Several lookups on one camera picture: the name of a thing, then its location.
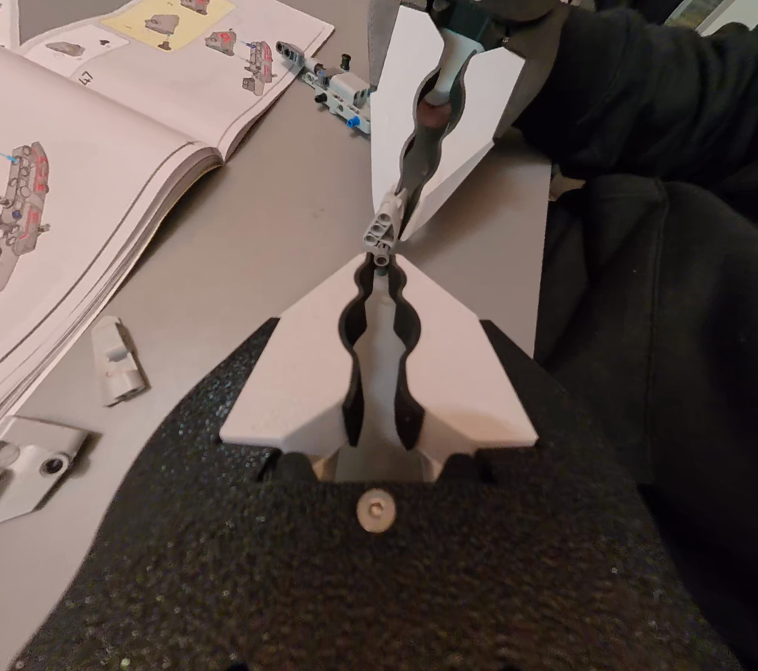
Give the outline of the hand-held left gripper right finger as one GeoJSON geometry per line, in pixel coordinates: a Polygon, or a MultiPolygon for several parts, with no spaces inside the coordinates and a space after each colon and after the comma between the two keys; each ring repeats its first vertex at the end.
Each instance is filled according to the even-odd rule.
{"type": "Polygon", "coordinates": [[[423,480],[436,481],[454,455],[534,447],[538,434],[478,316],[400,255],[387,278],[404,346],[396,433],[420,456],[423,480]]]}

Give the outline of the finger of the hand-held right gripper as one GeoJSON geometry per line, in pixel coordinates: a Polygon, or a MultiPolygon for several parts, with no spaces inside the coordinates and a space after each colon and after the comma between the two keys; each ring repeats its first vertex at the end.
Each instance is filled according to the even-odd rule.
{"type": "Polygon", "coordinates": [[[456,71],[448,71],[455,36],[447,29],[450,0],[370,0],[371,178],[374,210],[392,205],[397,227],[422,227],[438,207],[422,195],[431,180],[431,129],[419,102],[444,111],[456,71]]]}
{"type": "Polygon", "coordinates": [[[514,30],[504,44],[467,61],[459,84],[462,107],[441,139],[437,166],[422,185],[402,241],[431,220],[536,98],[553,68],[569,12],[555,8],[539,23],[514,30]]]}

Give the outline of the person's right forearm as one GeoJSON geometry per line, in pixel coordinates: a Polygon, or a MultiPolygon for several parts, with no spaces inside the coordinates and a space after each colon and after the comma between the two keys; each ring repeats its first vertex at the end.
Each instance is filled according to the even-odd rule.
{"type": "Polygon", "coordinates": [[[575,179],[756,188],[756,29],[702,36],[630,9],[570,8],[550,75],[515,126],[575,179]]]}

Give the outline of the grey desk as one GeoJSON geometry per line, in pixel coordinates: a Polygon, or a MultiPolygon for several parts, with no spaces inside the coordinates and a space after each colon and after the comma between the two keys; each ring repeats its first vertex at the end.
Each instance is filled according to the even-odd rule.
{"type": "MultiPolygon", "coordinates": [[[[131,0],[18,0],[21,37],[109,13],[131,0]]],[[[335,28],[318,55],[342,53],[368,79],[369,0],[278,0],[335,28]]],[[[527,354],[535,348],[550,165],[510,132],[402,253],[527,354]]],[[[372,217],[370,147],[295,82],[227,165],[167,216],[104,310],[133,336],[151,388],[101,402],[91,336],[81,336],[21,407],[99,434],[43,508],[2,524],[2,669],[76,574],[143,446],[206,374],[273,316],[354,258],[372,217]]]]}

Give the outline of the grey toy brick assembly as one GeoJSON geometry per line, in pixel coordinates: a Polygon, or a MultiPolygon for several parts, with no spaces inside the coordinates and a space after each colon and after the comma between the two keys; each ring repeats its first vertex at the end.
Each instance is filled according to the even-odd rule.
{"type": "Polygon", "coordinates": [[[296,77],[315,93],[315,103],[341,118],[352,130],[371,135],[371,87],[351,70],[352,57],[343,53],[337,68],[325,67],[296,45],[277,41],[276,51],[296,77]]]}

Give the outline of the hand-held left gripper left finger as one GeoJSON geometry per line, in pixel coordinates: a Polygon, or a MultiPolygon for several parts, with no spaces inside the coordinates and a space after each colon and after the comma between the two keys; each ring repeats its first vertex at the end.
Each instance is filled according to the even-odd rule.
{"type": "Polygon", "coordinates": [[[303,455],[320,481],[335,479],[356,447],[365,400],[355,344],[365,334],[370,254],[356,256],[290,306],[220,429],[224,443],[303,455]]]}

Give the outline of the grey toy connector piece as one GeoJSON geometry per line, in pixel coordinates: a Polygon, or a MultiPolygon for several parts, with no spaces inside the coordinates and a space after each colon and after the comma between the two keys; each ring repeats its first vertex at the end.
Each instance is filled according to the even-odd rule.
{"type": "Polygon", "coordinates": [[[408,190],[397,193],[390,190],[384,196],[380,208],[364,232],[363,242],[371,254],[376,249],[393,254],[400,238],[408,198],[408,190]]]}

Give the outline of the open instruction booklet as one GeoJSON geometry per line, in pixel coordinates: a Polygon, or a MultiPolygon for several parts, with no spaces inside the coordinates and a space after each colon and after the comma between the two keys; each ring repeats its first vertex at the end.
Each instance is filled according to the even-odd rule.
{"type": "Polygon", "coordinates": [[[2,416],[289,87],[275,41],[333,31],[276,0],[133,0],[2,46],[2,416]]]}

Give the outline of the grey toy panel piece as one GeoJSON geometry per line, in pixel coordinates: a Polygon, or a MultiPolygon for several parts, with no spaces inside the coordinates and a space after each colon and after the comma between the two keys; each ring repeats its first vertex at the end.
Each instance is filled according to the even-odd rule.
{"type": "Polygon", "coordinates": [[[1,523],[32,513],[68,472],[89,433],[41,419],[1,420],[1,523]]]}
{"type": "Polygon", "coordinates": [[[92,350],[102,404],[113,407],[146,392],[148,379],[137,347],[119,317],[100,318],[91,331],[92,350]]]}

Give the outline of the person in black clothing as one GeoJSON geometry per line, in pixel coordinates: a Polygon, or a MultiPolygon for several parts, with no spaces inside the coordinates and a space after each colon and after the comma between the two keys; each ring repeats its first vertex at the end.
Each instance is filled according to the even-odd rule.
{"type": "Polygon", "coordinates": [[[548,210],[535,358],[597,419],[687,589],[756,669],[756,224],[617,175],[548,210]]]}

